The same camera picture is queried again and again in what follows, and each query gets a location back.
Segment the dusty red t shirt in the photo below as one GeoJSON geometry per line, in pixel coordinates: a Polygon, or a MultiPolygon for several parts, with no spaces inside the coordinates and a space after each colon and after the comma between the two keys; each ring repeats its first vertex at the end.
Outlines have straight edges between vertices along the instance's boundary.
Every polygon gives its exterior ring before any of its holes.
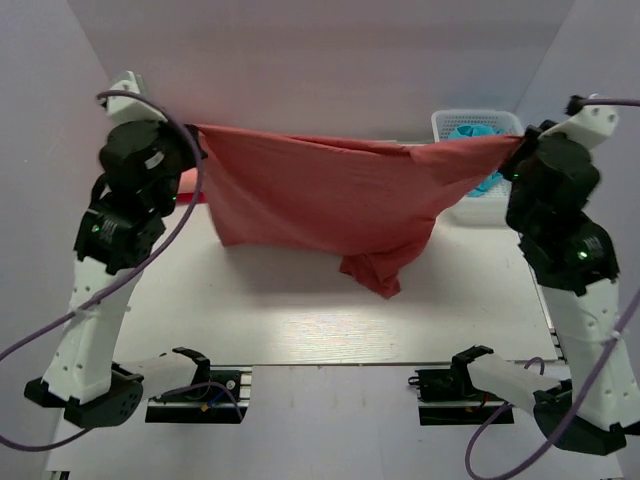
{"type": "Polygon", "coordinates": [[[493,135],[408,146],[203,125],[203,193],[224,246],[270,245],[341,257],[383,298],[425,249],[436,219],[520,145],[493,135]]]}

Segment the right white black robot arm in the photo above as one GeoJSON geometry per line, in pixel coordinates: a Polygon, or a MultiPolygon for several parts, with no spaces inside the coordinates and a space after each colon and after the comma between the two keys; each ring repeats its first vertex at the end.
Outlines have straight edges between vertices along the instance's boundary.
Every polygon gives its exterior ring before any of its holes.
{"type": "Polygon", "coordinates": [[[547,440],[605,456],[639,430],[639,385],[616,328],[619,266],[604,228],[584,212],[600,181],[591,141],[545,121],[499,169],[512,184],[506,223],[520,236],[570,368],[567,380],[538,376],[474,346],[452,359],[461,397],[488,392],[525,410],[547,440]]]}

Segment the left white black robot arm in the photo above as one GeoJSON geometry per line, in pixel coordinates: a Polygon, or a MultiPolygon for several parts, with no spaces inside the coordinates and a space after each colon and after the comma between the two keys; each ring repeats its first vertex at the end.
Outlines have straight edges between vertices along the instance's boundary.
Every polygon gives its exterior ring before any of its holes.
{"type": "Polygon", "coordinates": [[[206,156],[197,129],[186,131],[159,120],[131,121],[115,127],[99,152],[103,172],[73,247],[72,317],[46,372],[24,390],[41,407],[63,409],[80,429],[119,426],[141,402],[173,390],[191,399],[210,390],[209,361],[191,349],[129,363],[113,359],[141,270],[175,209],[180,177],[206,156]]]}

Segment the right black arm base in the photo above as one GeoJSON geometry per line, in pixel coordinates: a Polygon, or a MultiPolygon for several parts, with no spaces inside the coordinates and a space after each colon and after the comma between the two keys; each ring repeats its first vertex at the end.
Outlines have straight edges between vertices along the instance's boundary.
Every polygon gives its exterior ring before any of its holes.
{"type": "Polygon", "coordinates": [[[416,390],[421,426],[481,426],[496,413],[502,400],[471,384],[468,365],[493,354],[486,346],[472,346],[452,357],[448,368],[416,370],[407,380],[416,390]]]}

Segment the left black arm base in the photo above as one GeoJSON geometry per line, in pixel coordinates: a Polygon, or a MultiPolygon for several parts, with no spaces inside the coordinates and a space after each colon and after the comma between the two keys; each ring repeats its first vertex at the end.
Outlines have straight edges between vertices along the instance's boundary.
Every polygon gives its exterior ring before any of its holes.
{"type": "Polygon", "coordinates": [[[250,367],[214,366],[202,353],[177,347],[173,353],[196,365],[188,390],[148,401],[148,424],[239,425],[250,401],[250,367]]]}

